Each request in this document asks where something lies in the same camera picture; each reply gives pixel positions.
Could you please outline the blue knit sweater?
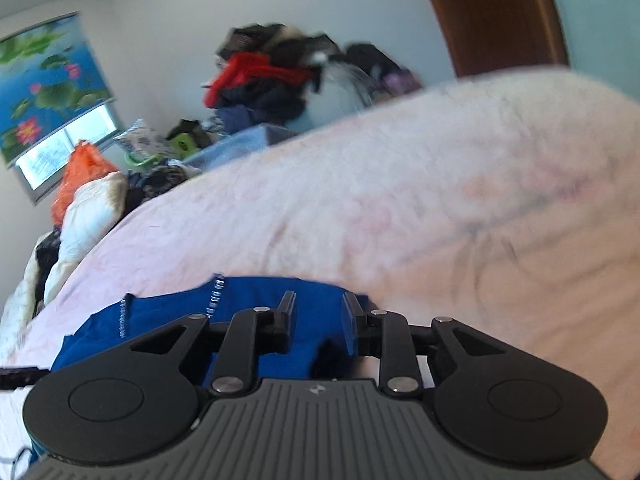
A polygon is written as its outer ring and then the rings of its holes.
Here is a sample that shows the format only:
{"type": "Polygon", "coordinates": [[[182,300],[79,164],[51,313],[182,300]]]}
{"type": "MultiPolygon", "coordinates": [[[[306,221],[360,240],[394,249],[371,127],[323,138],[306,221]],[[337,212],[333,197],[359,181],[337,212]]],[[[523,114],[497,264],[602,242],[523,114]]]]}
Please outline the blue knit sweater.
{"type": "Polygon", "coordinates": [[[188,314],[205,314],[217,323],[229,322],[242,310],[275,308],[285,292],[296,295],[291,351],[261,356],[258,375],[312,380],[348,376],[354,358],[348,353],[343,330],[344,289],[298,278],[227,278],[221,274],[184,292],[122,297],[91,315],[75,333],[64,338],[51,370],[62,370],[188,314]]]}

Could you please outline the black clothes pile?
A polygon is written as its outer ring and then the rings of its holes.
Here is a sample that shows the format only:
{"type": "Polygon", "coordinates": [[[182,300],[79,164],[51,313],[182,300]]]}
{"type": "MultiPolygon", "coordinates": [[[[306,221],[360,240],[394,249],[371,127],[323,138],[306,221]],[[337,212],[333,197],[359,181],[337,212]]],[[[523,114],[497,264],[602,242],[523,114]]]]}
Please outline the black clothes pile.
{"type": "Polygon", "coordinates": [[[422,89],[411,70],[370,42],[342,48],[326,34],[280,23],[230,29],[216,62],[203,104],[228,133],[299,118],[318,126],[422,89]]]}

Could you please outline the white printed quilt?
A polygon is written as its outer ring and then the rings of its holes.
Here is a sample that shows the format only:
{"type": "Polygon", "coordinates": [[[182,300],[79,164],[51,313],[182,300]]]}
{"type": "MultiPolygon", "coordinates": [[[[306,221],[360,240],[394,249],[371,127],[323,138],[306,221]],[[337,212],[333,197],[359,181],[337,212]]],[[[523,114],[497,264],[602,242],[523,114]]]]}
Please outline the white printed quilt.
{"type": "Polygon", "coordinates": [[[43,307],[44,286],[58,261],[60,230],[40,236],[25,266],[22,280],[6,300],[1,317],[1,364],[9,365],[21,347],[27,326],[43,307]]]}

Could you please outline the pink floral bed blanket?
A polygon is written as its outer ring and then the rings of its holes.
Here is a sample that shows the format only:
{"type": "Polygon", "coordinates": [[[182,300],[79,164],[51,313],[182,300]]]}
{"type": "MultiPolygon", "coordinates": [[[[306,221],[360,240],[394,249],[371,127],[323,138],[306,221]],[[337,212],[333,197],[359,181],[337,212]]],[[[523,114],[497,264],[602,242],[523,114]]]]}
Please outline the pink floral bed blanket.
{"type": "Polygon", "coordinates": [[[126,294],[295,276],[425,324],[449,315],[590,380],[594,452],[639,471],[639,105],[569,70],[460,80],[230,162],[119,222],[11,366],[126,294]]]}

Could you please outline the white quilted jacket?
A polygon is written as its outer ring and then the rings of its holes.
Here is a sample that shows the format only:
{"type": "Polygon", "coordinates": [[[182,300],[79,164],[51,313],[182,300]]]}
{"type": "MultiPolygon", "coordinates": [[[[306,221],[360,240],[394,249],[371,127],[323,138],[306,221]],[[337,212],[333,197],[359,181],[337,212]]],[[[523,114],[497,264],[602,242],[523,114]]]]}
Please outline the white quilted jacket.
{"type": "Polygon", "coordinates": [[[85,183],[75,192],[62,223],[58,261],[44,286],[45,306],[58,296],[85,256],[122,218],[127,192],[127,178],[119,171],[85,183]]]}

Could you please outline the black fuzzy garment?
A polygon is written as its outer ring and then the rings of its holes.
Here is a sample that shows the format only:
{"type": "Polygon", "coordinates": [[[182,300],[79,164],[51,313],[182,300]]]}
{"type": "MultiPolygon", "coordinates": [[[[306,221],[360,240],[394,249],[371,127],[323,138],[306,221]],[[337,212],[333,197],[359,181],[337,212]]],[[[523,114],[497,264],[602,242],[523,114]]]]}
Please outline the black fuzzy garment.
{"type": "Polygon", "coordinates": [[[128,190],[122,215],[126,217],[140,205],[167,193],[200,173],[201,170],[198,168],[183,164],[157,165],[145,174],[129,171],[128,190]]]}

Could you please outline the orange plastic bag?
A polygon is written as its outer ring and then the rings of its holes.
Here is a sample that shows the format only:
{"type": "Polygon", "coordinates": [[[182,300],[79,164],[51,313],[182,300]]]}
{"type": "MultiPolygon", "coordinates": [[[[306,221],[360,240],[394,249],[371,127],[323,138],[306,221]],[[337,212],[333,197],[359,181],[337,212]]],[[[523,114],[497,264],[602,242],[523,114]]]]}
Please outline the orange plastic bag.
{"type": "Polygon", "coordinates": [[[53,225],[62,226],[66,209],[73,203],[78,188],[116,171],[118,168],[104,158],[95,145],[81,140],[70,154],[51,207],[53,225]]]}

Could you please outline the green and black bag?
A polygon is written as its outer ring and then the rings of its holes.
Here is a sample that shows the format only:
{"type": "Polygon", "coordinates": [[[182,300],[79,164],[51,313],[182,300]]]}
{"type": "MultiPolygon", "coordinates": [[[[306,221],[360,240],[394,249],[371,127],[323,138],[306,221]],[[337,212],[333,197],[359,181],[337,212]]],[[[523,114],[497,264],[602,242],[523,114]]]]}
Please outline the green and black bag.
{"type": "Polygon", "coordinates": [[[178,159],[185,159],[213,144],[212,138],[197,120],[181,119],[166,136],[178,159]]]}

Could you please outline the light blue towel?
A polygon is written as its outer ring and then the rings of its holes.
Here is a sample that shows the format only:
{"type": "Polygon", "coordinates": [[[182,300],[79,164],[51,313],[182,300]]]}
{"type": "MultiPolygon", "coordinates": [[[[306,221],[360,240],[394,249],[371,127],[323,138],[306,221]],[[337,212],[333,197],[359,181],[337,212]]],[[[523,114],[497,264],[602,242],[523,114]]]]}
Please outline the light blue towel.
{"type": "Polygon", "coordinates": [[[183,159],[182,162],[186,166],[209,171],[227,165],[235,159],[291,140],[294,136],[297,136],[297,132],[287,128],[262,124],[233,133],[231,136],[209,145],[208,148],[183,159]]]}

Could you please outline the lotus print roller blind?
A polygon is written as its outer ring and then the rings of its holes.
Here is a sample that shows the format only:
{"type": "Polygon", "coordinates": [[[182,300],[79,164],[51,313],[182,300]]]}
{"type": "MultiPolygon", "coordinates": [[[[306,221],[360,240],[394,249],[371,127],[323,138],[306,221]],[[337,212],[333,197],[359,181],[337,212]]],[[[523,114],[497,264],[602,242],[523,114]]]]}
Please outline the lotus print roller blind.
{"type": "Polygon", "coordinates": [[[2,38],[0,63],[1,156],[9,166],[113,99],[76,13],[2,38]]]}

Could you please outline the clear plastic bag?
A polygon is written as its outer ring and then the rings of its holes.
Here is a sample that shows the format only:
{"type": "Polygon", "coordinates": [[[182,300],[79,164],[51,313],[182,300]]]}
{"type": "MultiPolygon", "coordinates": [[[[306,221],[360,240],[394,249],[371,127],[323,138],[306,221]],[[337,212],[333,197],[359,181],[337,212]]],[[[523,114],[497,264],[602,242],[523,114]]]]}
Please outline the clear plastic bag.
{"type": "Polygon", "coordinates": [[[297,132],[320,128],[375,106],[383,90],[359,67],[331,62],[322,67],[319,84],[306,87],[305,109],[288,126],[297,132]]]}

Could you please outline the red garment on pile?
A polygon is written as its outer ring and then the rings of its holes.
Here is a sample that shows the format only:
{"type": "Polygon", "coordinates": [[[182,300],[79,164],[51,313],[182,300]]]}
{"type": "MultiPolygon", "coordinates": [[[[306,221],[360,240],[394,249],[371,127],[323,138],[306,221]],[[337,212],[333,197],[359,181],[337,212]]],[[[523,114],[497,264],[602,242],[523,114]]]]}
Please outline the red garment on pile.
{"type": "Polygon", "coordinates": [[[215,108],[221,92],[249,84],[256,80],[269,79],[299,87],[312,77],[310,70],[301,67],[282,68],[273,66],[267,55],[240,52],[231,55],[230,60],[216,78],[209,81],[203,104],[215,108]]]}

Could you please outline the brown wooden door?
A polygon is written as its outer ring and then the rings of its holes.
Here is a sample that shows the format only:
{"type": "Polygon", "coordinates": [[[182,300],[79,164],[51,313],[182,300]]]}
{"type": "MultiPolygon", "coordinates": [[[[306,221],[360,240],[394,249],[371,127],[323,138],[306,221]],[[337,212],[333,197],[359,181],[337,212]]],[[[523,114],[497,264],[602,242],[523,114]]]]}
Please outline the brown wooden door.
{"type": "Polygon", "coordinates": [[[459,77],[513,67],[570,64],[554,0],[431,3],[459,77]]]}

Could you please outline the window with grey frame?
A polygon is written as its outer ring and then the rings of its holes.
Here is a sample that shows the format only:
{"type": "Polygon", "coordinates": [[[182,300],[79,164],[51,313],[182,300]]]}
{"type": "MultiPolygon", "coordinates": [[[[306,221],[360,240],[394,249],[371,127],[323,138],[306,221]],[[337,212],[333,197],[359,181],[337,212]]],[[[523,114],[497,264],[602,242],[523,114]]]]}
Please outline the window with grey frame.
{"type": "Polygon", "coordinates": [[[93,107],[11,162],[28,198],[38,204],[62,180],[70,155],[80,141],[87,141],[104,153],[122,132],[113,102],[93,107]]]}

